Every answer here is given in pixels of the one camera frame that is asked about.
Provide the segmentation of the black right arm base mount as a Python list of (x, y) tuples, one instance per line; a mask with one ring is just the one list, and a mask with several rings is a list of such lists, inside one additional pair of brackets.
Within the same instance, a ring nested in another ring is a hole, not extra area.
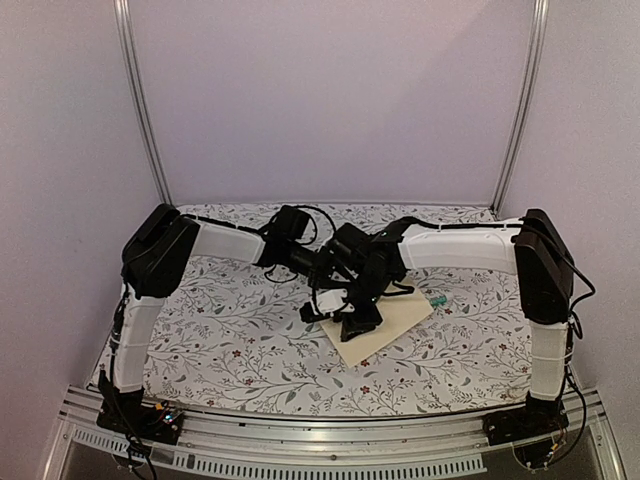
[(526, 441), (513, 449), (517, 462), (528, 470), (550, 466), (565, 444), (569, 421), (560, 396), (540, 400), (530, 393), (518, 408), (498, 410), (482, 417), (490, 446)]

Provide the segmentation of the green white glue stick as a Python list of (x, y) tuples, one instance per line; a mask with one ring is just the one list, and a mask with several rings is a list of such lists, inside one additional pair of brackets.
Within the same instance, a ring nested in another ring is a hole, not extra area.
[(445, 295), (441, 295), (438, 297), (431, 298), (429, 302), (432, 307), (442, 306), (447, 303), (447, 297)]

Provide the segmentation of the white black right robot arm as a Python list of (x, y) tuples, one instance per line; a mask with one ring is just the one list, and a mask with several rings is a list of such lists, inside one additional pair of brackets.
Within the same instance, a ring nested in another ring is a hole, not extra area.
[(517, 427), (537, 436), (556, 417), (581, 278), (541, 210), (500, 222), (413, 216), (367, 231), (344, 224), (322, 244), (313, 304), (362, 346), (400, 319), (389, 345), (357, 361), (346, 412), (453, 412), (531, 401)]

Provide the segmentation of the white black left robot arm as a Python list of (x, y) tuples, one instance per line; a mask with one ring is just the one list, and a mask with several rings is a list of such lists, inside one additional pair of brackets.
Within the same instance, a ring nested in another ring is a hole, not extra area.
[(307, 276), (316, 260), (316, 253), (302, 241), (309, 227), (318, 232), (305, 206), (285, 205), (266, 224), (248, 227), (185, 214), (165, 203), (158, 205), (122, 252), (122, 297), (110, 339), (113, 365), (101, 377), (101, 391), (142, 393), (154, 324), (191, 259), (227, 259), (261, 268), (283, 266)]

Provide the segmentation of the cream paper envelope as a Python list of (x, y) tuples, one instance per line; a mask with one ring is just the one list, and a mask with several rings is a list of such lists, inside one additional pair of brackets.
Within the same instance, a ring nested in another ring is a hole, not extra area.
[(338, 351), (347, 368), (368, 360), (434, 313), (431, 303), (412, 277), (405, 277), (401, 284), (414, 287), (415, 291), (408, 295), (381, 298), (376, 307), (381, 314), (382, 323), (371, 332), (342, 342), (341, 326), (337, 322), (331, 319), (320, 322), (325, 335)]

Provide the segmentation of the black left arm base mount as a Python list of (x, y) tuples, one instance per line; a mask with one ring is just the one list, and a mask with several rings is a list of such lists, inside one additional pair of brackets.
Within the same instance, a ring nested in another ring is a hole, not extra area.
[(129, 434), (134, 438), (176, 445), (182, 432), (183, 412), (166, 402), (147, 405), (143, 391), (103, 393), (96, 424), (106, 430)]

